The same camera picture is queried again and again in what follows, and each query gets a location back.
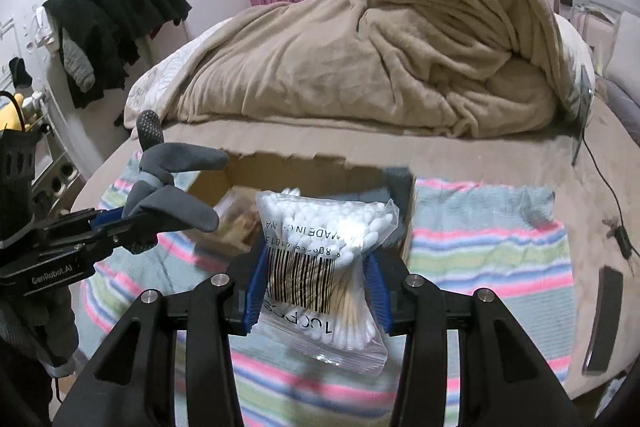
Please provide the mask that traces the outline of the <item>open cardboard box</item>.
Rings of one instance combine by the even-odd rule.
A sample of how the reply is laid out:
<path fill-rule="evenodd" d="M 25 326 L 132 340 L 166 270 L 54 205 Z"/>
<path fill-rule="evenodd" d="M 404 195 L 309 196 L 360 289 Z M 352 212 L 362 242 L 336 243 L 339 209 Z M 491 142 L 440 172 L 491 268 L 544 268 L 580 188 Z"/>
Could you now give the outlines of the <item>open cardboard box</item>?
<path fill-rule="evenodd" d="M 407 167 L 356 165 L 337 156 L 303 158 L 258 152 L 230 154 L 224 169 L 197 173 L 186 191 L 212 207 L 235 186 L 251 192 L 298 188 L 306 197 L 363 202 L 391 199 L 399 208 L 399 225 L 383 248 L 402 254 L 412 213 L 413 183 L 414 176 Z"/>

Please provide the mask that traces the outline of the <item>black clothes pile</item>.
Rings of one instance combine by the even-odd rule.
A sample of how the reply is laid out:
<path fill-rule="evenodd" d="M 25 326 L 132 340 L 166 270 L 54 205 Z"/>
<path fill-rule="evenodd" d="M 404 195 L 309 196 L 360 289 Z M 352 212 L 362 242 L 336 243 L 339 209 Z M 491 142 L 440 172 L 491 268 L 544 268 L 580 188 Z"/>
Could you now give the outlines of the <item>black clothes pile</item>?
<path fill-rule="evenodd" d="M 125 87 L 126 67 L 140 58 L 137 42 L 167 23 L 179 25 L 191 11 L 186 0 L 47 0 L 43 7 L 76 108 Z"/>

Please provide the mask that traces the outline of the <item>white floral duvet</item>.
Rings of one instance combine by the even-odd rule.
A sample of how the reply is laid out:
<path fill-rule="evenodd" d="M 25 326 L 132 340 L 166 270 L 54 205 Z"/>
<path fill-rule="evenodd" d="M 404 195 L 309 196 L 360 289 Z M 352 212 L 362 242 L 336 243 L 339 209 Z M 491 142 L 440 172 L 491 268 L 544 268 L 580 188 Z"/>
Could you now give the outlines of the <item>white floral duvet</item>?
<path fill-rule="evenodd" d="M 231 17 L 208 28 L 139 77 L 129 90 L 125 103 L 124 127 L 126 129 L 134 129 L 138 117 L 147 109 L 151 109 L 160 119 L 166 117 L 168 109 L 165 92 L 201 44 L 227 25 L 230 20 Z"/>

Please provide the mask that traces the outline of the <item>clear plastic snack bag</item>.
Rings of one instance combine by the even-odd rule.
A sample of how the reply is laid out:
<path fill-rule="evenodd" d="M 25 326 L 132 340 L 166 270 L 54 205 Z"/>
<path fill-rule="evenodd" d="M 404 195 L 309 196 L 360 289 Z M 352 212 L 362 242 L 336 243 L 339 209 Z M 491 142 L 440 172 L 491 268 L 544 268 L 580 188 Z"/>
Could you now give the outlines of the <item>clear plastic snack bag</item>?
<path fill-rule="evenodd" d="M 253 246 L 260 217 L 256 205 L 258 191 L 235 185 L 229 188 L 214 207 L 219 225 L 212 241 L 227 251 L 244 254 Z"/>

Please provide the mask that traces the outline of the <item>black phone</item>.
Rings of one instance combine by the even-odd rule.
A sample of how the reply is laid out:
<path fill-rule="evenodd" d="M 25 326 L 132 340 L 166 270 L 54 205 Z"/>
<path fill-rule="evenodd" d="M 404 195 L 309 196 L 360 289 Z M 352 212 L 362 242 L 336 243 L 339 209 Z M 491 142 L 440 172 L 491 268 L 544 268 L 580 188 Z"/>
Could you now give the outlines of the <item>black phone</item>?
<path fill-rule="evenodd" d="M 596 376 L 610 365 L 620 325 L 624 290 L 623 273 L 605 265 L 599 271 L 596 312 L 582 373 Z"/>

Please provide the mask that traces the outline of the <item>yellow plush toy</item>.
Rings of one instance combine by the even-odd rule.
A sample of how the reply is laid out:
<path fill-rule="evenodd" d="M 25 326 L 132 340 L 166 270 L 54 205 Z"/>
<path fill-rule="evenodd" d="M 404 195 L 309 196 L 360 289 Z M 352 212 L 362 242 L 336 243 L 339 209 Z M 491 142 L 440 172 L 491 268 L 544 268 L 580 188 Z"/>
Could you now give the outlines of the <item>yellow plush toy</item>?
<path fill-rule="evenodd" d="M 24 100 L 24 96 L 21 93 L 15 93 L 13 98 L 16 102 L 16 105 L 13 102 L 2 96 L 1 102 L 3 103 L 0 110 L 0 130 L 16 130 L 22 131 L 23 126 L 21 124 L 21 117 L 23 113 L 17 113 L 17 108 L 22 108 L 22 102 Z"/>

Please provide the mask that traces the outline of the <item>striped colourful towel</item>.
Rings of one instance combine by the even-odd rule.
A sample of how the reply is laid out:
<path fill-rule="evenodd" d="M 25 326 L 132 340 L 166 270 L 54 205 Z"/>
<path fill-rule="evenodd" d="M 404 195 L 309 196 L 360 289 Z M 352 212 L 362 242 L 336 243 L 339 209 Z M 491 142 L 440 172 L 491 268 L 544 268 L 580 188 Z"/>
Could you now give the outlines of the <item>striped colourful towel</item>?
<path fill-rule="evenodd" d="M 178 174 L 178 187 L 186 190 L 195 175 Z M 414 177 L 403 254 L 411 272 L 445 291 L 495 291 L 555 376 L 565 379 L 574 339 L 574 280 L 567 233 L 553 219 L 553 204 L 545 187 Z M 226 264 L 224 254 L 179 232 L 161 235 L 142 255 L 117 249 L 80 286 L 81 351 L 92 355 L 141 291 L 187 291 Z M 390 419 L 400 338 L 387 340 L 390 357 L 376 376 L 334 369 L 257 331 L 233 338 L 231 346 L 247 425 L 384 426 Z"/>

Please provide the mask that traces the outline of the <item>white floral pillow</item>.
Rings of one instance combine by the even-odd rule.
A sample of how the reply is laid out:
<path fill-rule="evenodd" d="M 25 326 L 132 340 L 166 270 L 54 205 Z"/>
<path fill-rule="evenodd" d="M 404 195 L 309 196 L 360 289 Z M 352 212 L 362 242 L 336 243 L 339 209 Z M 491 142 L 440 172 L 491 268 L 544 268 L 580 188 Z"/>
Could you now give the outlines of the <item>white floral pillow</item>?
<path fill-rule="evenodd" d="M 611 56 L 604 77 L 639 102 L 639 17 L 623 12 L 615 26 Z"/>

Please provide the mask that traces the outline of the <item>grey pillow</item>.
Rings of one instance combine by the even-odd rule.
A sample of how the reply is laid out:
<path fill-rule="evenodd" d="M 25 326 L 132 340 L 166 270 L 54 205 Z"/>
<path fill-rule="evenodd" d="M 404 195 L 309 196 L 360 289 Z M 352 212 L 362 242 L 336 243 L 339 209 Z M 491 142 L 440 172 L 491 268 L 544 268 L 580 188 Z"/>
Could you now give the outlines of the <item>grey pillow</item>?
<path fill-rule="evenodd" d="M 634 143 L 640 145 L 640 108 L 627 93 L 608 80 L 605 85 L 608 107 L 623 124 Z"/>

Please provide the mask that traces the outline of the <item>cotton swab bag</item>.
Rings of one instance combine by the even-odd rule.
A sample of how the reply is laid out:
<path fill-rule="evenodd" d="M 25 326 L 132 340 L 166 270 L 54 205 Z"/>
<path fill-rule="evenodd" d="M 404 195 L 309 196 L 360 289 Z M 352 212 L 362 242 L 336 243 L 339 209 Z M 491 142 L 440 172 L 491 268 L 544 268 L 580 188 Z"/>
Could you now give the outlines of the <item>cotton swab bag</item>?
<path fill-rule="evenodd" d="M 256 205 L 267 254 L 259 329 L 302 355 L 378 375 L 387 349 L 370 311 L 364 264 L 399 227 L 383 202 L 261 191 Z"/>

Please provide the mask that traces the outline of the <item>beige fleece blanket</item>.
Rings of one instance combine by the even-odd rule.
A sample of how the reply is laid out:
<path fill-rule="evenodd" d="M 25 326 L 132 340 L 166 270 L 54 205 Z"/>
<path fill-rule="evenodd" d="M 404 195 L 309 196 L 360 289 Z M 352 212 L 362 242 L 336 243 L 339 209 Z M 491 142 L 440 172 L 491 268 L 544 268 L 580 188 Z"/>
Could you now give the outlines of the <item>beige fleece blanket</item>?
<path fill-rule="evenodd" d="M 578 113 L 544 0 L 303 0 L 258 5 L 207 38 L 164 119 L 324 120 L 495 138 Z"/>

